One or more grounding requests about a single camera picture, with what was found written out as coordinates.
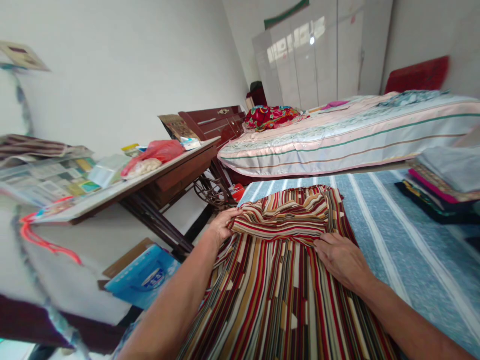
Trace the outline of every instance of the wooden drawer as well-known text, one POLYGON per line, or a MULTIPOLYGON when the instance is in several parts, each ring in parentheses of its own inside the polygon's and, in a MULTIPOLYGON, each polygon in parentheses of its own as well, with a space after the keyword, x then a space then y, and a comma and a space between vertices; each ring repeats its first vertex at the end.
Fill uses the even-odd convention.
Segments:
POLYGON ((156 185, 162 192, 178 194, 210 167, 217 153, 216 148, 210 148, 157 179, 156 185))

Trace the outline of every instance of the red plastic bag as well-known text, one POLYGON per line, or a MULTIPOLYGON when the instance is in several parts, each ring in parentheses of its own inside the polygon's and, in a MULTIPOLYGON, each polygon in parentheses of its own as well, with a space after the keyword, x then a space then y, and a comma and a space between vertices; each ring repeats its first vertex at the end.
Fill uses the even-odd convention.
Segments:
POLYGON ((170 160, 173 160, 185 151, 184 147, 178 140, 157 140, 152 141, 148 145, 148 149, 141 155, 134 157, 128 165, 123 169, 121 175, 123 177, 127 176, 139 162, 146 159, 158 159, 162 164, 168 163, 170 160))

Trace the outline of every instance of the bed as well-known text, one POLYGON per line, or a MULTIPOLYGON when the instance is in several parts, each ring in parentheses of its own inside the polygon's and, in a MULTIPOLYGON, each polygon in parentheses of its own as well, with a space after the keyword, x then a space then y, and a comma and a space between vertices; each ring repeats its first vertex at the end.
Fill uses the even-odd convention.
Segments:
POLYGON ((458 145, 480 125, 477 99, 445 94, 405 106, 378 106, 396 94, 355 96, 288 127, 248 131, 223 145, 218 159, 250 178, 330 174, 458 145))
POLYGON ((432 221, 395 183, 408 172, 379 171, 254 182, 239 206, 290 188, 338 188, 374 274, 443 333, 480 359, 480 253, 467 241, 479 225, 432 221))

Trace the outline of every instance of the bedspread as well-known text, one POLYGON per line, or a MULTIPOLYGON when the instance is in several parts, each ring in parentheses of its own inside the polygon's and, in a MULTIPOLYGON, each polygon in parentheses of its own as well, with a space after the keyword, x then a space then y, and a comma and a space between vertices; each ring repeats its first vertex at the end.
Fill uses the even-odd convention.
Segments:
POLYGON ((480 359, 480 225, 441 225, 395 187, 406 170, 254 182, 240 205, 285 189, 338 188, 373 273, 480 359))
POLYGON ((363 301, 319 261, 313 243, 355 244, 342 197, 297 188, 243 205, 179 359, 396 359, 363 301))
POLYGON ((415 157, 452 146, 480 126, 480 101, 442 95, 425 102, 378 107, 395 96, 355 96, 291 126, 246 133, 218 159, 253 178, 320 175, 415 157))

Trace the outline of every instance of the blue striped mattress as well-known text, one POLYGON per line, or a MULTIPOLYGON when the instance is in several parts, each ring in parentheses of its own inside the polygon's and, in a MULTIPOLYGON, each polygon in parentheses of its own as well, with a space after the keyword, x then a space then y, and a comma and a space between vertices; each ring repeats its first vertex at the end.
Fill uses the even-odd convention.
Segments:
POLYGON ((407 174, 380 171, 254 182, 240 205, 285 189, 338 188, 373 273, 443 333, 480 359, 480 253, 466 238, 480 225, 441 225, 394 186, 407 174))

